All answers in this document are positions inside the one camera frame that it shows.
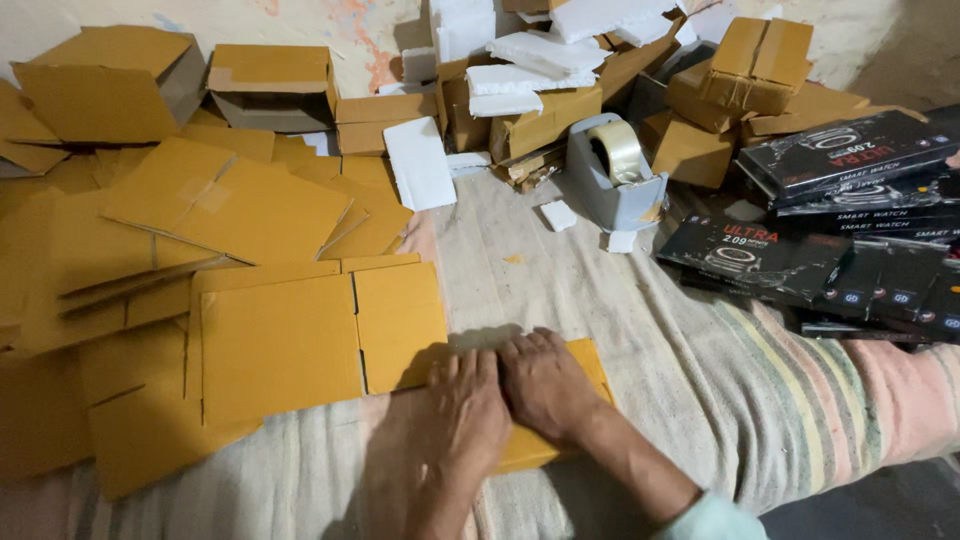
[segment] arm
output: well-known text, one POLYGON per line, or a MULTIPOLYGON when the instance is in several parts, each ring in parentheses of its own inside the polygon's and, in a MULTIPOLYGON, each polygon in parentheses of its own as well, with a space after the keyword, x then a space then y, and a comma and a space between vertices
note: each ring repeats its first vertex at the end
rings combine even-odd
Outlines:
POLYGON ((438 422, 431 434, 437 438, 407 519, 408 540, 460 537, 470 506, 510 436, 495 353, 471 351, 435 365, 430 392, 438 422))

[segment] watch image on box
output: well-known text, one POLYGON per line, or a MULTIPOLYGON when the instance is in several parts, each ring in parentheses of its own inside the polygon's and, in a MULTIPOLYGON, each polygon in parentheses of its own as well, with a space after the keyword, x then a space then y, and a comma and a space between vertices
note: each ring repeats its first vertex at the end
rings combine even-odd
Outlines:
POLYGON ((720 246, 707 254, 704 262, 737 274, 746 274, 760 269, 761 259, 749 251, 720 246))

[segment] clear packing tape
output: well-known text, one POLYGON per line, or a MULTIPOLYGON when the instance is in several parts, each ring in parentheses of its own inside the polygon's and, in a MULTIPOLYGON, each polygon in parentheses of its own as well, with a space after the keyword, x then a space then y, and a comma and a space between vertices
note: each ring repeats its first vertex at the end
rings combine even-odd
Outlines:
POLYGON ((645 176, 650 175, 649 171, 644 171, 649 169, 649 165, 643 157, 643 148, 634 128, 624 120, 590 128, 587 130, 587 139, 607 169, 613 187, 643 181, 645 176))

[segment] open cardboard box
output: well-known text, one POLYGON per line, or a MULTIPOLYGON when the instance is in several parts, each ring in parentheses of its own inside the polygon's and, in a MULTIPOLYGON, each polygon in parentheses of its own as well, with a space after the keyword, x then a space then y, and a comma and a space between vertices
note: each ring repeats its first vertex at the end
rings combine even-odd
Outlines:
POLYGON ((206 85, 233 128, 278 133, 333 128, 326 47, 218 44, 206 85))
POLYGON ((82 27, 13 75, 55 137, 17 142, 156 142, 200 106, 206 62, 191 34, 145 26, 82 27))

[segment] light blue sleeve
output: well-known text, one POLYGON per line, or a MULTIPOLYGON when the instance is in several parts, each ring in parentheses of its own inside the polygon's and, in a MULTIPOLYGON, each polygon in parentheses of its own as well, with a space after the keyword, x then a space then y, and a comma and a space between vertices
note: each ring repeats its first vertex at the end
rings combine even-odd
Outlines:
POLYGON ((763 524, 730 501, 706 493, 654 540, 769 540, 763 524))

